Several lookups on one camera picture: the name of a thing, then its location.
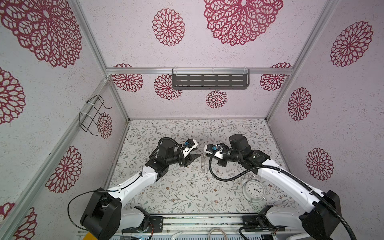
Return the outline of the silver metal key bottle opener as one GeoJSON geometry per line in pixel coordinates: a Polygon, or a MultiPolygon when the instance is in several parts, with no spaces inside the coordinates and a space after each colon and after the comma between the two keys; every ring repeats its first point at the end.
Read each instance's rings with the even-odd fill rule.
{"type": "Polygon", "coordinates": [[[206,157],[205,156],[201,156],[201,168],[202,168],[202,172],[204,173],[206,171],[206,157]]]}

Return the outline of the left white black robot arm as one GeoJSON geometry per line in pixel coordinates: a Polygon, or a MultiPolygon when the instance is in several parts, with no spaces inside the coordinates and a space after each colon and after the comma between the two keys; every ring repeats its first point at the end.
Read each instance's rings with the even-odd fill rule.
{"type": "Polygon", "coordinates": [[[91,191],[91,198],[80,219],[83,229],[98,240],[109,240],[116,232],[135,229],[143,232],[150,225],[150,214],[141,207],[123,213],[123,207],[145,188],[159,181],[171,165],[188,167],[200,157],[193,154],[198,142],[193,139],[179,144],[169,137],[161,138],[149,160],[128,180],[107,190],[91,191]]]}

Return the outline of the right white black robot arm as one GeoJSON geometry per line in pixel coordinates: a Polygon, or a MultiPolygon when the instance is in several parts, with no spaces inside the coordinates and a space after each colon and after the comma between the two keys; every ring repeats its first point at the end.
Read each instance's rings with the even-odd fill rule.
{"type": "Polygon", "coordinates": [[[316,240],[329,240],[332,233],[341,223],[342,211],[340,197],[333,191],[324,192],[301,181],[284,170],[266,153],[253,150],[245,136],[230,136],[230,146],[224,143],[205,146],[204,151],[211,159],[226,167],[228,162],[241,165],[245,171],[229,178],[233,181],[247,173],[254,173],[268,180],[283,190],[300,206],[298,213],[284,212],[277,206],[266,207],[262,217],[267,220],[269,228],[303,229],[316,240]]]}

